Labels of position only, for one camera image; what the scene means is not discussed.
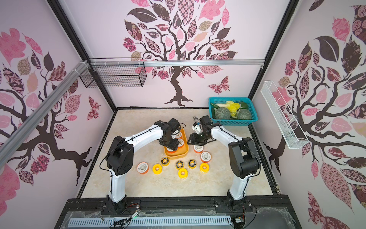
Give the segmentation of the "yellow plastic storage box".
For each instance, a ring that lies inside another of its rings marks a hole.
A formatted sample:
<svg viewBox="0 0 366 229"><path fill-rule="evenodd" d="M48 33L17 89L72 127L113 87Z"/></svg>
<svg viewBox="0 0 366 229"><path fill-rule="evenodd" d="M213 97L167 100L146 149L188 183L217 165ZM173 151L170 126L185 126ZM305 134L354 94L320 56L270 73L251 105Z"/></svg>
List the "yellow plastic storage box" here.
<svg viewBox="0 0 366 229"><path fill-rule="evenodd" d="M185 134L185 130L184 129L181 129L180 130L182 132L182 137L181 139L184 140L185 142L185 145L182 147L182 148L177 148L176 150L176 153L174 154L169 154L166 150L166 147L164 147L164 152L165 152L165 155L169 158L169 159L178 159L178 158L182 158L182 157L185 157L189 151L189 146L187 144L187 137L186 137L186 134Z"/></svg>

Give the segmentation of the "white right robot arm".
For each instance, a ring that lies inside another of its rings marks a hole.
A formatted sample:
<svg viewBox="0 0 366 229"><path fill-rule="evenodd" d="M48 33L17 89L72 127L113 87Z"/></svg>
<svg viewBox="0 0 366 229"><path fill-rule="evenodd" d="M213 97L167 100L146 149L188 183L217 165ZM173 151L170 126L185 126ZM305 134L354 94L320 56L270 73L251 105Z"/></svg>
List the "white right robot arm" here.
<svg viewBox="0 0 366 229"><path fill-rule="evenodd" d="M260 174L261 161L253 139L239 137L221 124L213 123L209 116L194 117L193 133L187 144L205 146L219 141L228 148L230 168L234 174L233 183L228 190L226 205L232 210L246 204L246 189L249 181Z"/></svg>

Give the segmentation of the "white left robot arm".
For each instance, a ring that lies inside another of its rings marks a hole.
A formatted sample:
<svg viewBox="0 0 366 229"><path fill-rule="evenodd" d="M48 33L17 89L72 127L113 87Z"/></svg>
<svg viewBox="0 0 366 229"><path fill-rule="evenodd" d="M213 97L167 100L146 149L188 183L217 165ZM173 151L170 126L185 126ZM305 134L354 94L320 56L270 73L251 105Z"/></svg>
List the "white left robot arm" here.
<svg viewBox="0 0 366 229"><path fill-rule="evenodd" d="M122 214L127 209L126 174L133 166L134 153L155 140L158 140L161 146L177 150L179 142L173 136L180 130L181 124L172 118L168 122L156 121L151 127L138 134L114 138L105 157L111 174L111 189L107 198L111 209L118 214Z"/></svg>

